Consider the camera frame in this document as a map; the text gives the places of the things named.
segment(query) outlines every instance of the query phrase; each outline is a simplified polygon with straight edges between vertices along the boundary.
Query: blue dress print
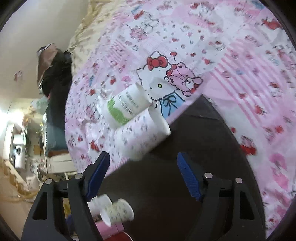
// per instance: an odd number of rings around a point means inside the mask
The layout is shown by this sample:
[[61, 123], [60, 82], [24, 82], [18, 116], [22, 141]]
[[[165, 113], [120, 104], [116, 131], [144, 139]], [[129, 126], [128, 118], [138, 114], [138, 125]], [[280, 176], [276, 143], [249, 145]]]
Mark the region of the blue dress print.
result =
[[166, 95], [162, 99], [156, 101], [156, 108], [160, 108], [162, 116], [166, 119], [176, 109], [178, 109], [185, 100], [183, 100], [175, 91], [169, 95]]

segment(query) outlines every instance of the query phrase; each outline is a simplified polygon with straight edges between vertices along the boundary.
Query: hello kitty print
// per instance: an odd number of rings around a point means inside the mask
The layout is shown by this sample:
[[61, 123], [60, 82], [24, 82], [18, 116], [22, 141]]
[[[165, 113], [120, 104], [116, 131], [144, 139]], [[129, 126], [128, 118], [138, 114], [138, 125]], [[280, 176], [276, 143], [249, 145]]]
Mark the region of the hello kitty print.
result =
[[65, 135], [82, 172], [101, 151], [125, 162], [100, 108], [139, 83], [172, 123], [201, 94], [224, 118], [262, 195], [266, 234], [296, 193], [296, 51], [258, 0], [127, 0], [73, 77]]
[[163, 117], [169, 117], [185, 102], [186, 97], [197, 92], [203, 83], [184, 63], [169, 63], [166, 56], [155, 51], [147, 57], [146, 64], [136, 70], [140, 83], [148, 92], [155, 108]]

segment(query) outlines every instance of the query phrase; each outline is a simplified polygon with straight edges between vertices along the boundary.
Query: red bow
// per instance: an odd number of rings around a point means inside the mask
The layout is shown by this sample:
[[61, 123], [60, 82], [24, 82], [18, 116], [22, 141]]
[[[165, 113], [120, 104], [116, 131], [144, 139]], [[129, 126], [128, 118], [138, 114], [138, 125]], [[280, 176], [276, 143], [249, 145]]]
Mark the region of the red bow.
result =
[[166, 68], [168, 66], [168, 59], [167, 57], [161, 55], [158, 58], [147, 58], [147, 65], [149, 71], [152, 71], [154, 68], [162, 67]]
[[172, 67], [166, 72], [167, 77], [170, 77], [176, 68], [177, 68], [177, 65], [172, 64]]
[[200, 84], [194, 84], [193, 88], [190, 90], [190, 93], [193, 94], [199, 86]]

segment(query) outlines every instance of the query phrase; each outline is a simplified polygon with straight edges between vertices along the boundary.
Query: floor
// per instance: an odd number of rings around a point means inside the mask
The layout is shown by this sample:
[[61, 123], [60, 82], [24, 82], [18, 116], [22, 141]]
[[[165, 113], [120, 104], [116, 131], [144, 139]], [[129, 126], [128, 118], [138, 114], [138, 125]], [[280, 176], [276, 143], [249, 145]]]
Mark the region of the floor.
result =
[[10, 184], [0, 168], [0, 214], [17, 237], [21, 238], [31, 204], [25, 201], [9, 202], [17, 197], [16, 188]]

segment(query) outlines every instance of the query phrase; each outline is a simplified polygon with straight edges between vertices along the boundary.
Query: paper cup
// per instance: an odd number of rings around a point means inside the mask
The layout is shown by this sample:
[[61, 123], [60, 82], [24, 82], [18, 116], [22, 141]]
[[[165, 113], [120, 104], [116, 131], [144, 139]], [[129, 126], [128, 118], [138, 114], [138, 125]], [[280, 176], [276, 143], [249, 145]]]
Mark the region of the paper cup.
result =
[[36, 192], [40, 189], [39, 180], [36, 176], [27, 177], [27, 185], [30, 192]]
[[114, 142], [116, 149], [124, 157], [138, 161], [169, 135], [168, 123], [154, 106], [151, 106], [117, 129]]
[[112, 202], [110, 198], [106, 195], [103, 194], [99, 197], [94, 197], [89, 203], [87, 203], [89, 206], [89, 210], [91, 212], [91, 215], [93, 217], [100, 215], [100, 212], [112, 205]]
[[124, 199], [119, 199], [101, 211], [101, 218], [108, 227], [116, 223], [132, 221], [134, 217], [133, 209]]
[[135, 83], [107, 101], [102, 108], [102, 114], [109, 127], [117, 129], [151, 104], [152, 100], [143, 87]]

